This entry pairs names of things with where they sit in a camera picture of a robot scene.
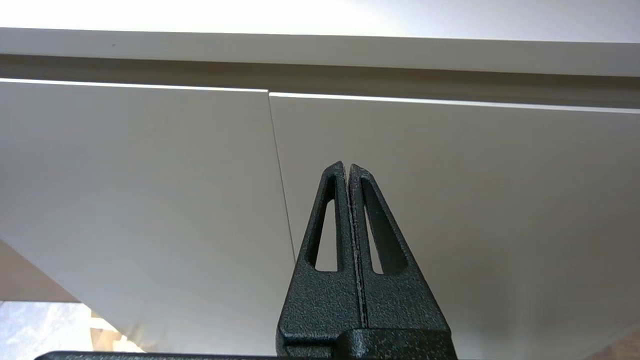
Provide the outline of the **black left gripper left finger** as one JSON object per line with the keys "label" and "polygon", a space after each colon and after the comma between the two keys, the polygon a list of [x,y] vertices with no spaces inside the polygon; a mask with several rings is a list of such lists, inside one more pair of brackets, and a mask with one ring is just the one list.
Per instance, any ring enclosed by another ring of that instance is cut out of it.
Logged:
{"label": "black left gripper left finger", "polygon": [[[317,259],[323,225],[334,203],[336,271],[320,271]],[[354,235],[342,161],[320,177],[310,218],[276,327],[281,358],[332,358],[340,335],[362,325]]]}

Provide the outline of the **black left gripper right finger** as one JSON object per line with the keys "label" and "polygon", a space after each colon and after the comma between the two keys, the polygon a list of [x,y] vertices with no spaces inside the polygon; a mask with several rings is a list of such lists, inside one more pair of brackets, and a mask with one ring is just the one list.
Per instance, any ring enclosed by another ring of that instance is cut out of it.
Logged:
{"label": "black left gripper right finger", "polygon": [[448,332],[377,181],[356,164],[349,170],[349,202],[365,326]]}

